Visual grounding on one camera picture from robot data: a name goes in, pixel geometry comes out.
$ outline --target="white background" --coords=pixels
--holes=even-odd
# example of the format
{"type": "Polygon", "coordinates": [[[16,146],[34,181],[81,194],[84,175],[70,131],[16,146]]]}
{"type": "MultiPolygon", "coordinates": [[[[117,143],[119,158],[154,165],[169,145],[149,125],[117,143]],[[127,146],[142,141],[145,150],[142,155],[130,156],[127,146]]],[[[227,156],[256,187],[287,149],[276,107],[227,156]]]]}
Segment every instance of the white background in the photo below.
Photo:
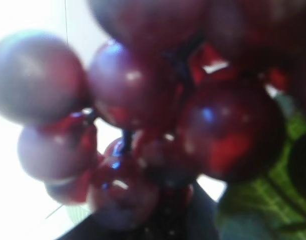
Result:
{"type": "MultiPolygon", "coordinates": [[[[85,67],[108,38],[94,23],[84,0],[0,0],[0,39],[23,29],[41,29],[68,40],[85,67]]],[[[97,123],[102,152],[120,131],[97,123]]],[[[60,205],[47,196],[42,183],[21,169],[16,152],[21,129],[0,117],[0,240],[52,240],[73,223],[64,208],[47,218],[60,205]]],[[[205,177],[199,182],[214,199],[224,188],[205,177]]]]}

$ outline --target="grape cluster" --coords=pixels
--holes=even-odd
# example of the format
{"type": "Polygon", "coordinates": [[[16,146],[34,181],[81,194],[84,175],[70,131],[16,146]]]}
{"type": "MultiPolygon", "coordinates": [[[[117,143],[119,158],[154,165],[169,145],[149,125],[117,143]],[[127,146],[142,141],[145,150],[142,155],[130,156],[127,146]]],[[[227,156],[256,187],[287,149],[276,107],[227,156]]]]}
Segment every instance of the grape cluster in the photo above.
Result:
{"type": "MultiPolygon", "coordinates": [[[[50,33],[0,42],[0,114],[25,126],[21,165],[51,197],[87,201],[108,229],[145,223],[159,238],[179,239],[170,229],[183,230],[177,219],[190,194],[182,193],[199,174],[241,183],[278,159],[285,117],[267,85],[306,114],[306,0],[88,4],[112,39],[87,70],[50,33]],[[123,129],[104,153],[96,118],[123,129]]],[[[294,171],[296,153],[306,156],[298,145],[289,175],[306,195],[306,168],[294,171]]]]}

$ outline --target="grape stem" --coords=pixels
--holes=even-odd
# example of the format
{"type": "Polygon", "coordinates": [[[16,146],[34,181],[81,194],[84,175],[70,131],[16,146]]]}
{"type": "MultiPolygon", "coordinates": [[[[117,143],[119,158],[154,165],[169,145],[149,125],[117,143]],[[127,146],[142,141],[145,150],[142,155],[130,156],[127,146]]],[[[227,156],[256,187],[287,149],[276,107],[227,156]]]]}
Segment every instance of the grape stem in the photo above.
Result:
{"type": "Polygon", "coordinates": [[[132,137],[133,137],[132,131],[123,129],[123,134],[122,134],[123,147],[120,150],[121,154],[126,154],[131,151],[132,137]]]}
{"type": "Polygon", "coordinates": [[[188,58],[205,42],[204,35],[198,31],[191,39],[184,43],[175,53],[177,58],[188,60],[188,58]]]}
{"type": "Polygon", "coordinates": [[[92,109],[91,112],[90,112],[89,114],[87,114],[87,116],[86,116],[86,121],[87,121],[87,123],[88,123],[89,125],[92,125],[92,124],[94,124],[94,121],[95,121],[98,117],[99,117],[99,116],[98,116],[97,112],[96,112],[94,109],[92,109]]]}
{"type": "Polygon", "coordinates": [[[278,186],[278,184],[268,175],[265,174],[264,178],[269,183],[269,185],[275,190],[275,192],[289,205],[289,207],[297,212],[299,215],[301,215],[306,220],[306,212],[295,202],[293,202],[292,199],[290,199],[283,190],[278,186]]]}

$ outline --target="red grape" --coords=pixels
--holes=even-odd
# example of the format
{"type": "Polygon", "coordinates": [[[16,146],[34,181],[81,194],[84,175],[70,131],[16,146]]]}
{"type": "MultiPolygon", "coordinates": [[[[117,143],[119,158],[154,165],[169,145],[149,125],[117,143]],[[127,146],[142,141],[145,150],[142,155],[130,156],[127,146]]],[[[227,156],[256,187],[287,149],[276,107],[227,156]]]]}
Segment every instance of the red grape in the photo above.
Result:
{"type": "Polygon", "coordinates": [[[91,179],[88,203],[103,227],[135,229],[154,211],[157,201],[158,188],[144,178],[129,153],[105,158],[91,179]]]}
{"type": "Polygon", "coordinates": [[[277,160],[283,115],[265,90],[227,81],[205,84],[188,101],[178,125],[182,147],[207,175],[227,182],[257,176],[277,160]]]}
{"type": "Polygon", "coordinates": [[[247,21],[268,44],[289,54],[306,55],[306,0],[238,0],[247,21]]]}
{"type": "Polygon", "coordinates": [[[88,169],[68,183],[45,184],[45,188],[48,195],[61,204],[82,204],[87,200],[90,175],[91,170],[88,169]]]}
{"type": "Polygon", "coordinates": [[[280,91],[288,91],[289,76],[276,67],[269,70],[266,82],[280,91]]]}
{"type": "Polygon", "coordinates": [[[18,142],[22,167],[48,184],[74,178],[89,168],[97,155],[97,129],[74,113],[47,127],[24,128],[18,142]]]}
{"type": "Polygon", "coordinates": [[[56,36],[20,32],[0,42],[0,114],[26,125],[54,123],[86,104],[85,73],[56,36]]]}
{"type": "Polygon", "coordinates": [[[208,0],[88,0],[101,26],[138,52],[179,46],[202,25],[208,0]]]}
{"type": "Polygon", "coordinates": [[[287,71],[290,77],[289,93],[306,114],[306,59],[297,60],[287,71]]]}
{"type": "Polygon", "coordinates": [[[181,189],[165,188],[161,191],[154,220],[167,236],[166,239],[186,239],[186,213],[192,196],[192,185],[181,189]]]}
{"type": "Polygon", "coordinates": [[[104,157],[109,157],[113,153],[117,153],[123,147],[123,140],[122,138],[117,138],[112,141],[104,151],[104,157]]]}
{"type": "Polygon", "coordinates": [[[261,38],[249,26],[237,0],[211,0],[205,21],[207,40],[225,59],[238,59],[260,46],[261,38]]]}
{"type": "Polygon", "coordinates": [[[166,125],[175,110],[177,74],[162,59],[139,57],[110,41],[89,69],[94,105],[124,129],[166,125]]]}
{"type": "Polygon", "coordinates": [[[189,159],[173,134],[154,134],[144,130],[136,134],[134,152],[145,175],[162,187],[182,187],[196,180],[200,168],[189,159]]]}
{"type": "Polygon", "coordinates": [[[306,199],[306,133],[292,146],[287,172],[295,189],[306,199]]]}

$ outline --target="green leaf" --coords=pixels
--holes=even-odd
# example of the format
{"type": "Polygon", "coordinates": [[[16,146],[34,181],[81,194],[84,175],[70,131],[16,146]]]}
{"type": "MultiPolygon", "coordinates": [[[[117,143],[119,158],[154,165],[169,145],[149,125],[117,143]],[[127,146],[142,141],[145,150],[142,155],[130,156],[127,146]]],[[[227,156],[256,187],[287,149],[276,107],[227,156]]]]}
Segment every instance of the green leaf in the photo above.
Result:
{"type": "Polygon", "coordinates": [[[301,114],[289,118],[287,131],[276,166],[249,183],[230,185],[221,198],[217,227],[222,240],[306,240],[306,200],[286,172],[290,147],[306,132],[301,114]]]}

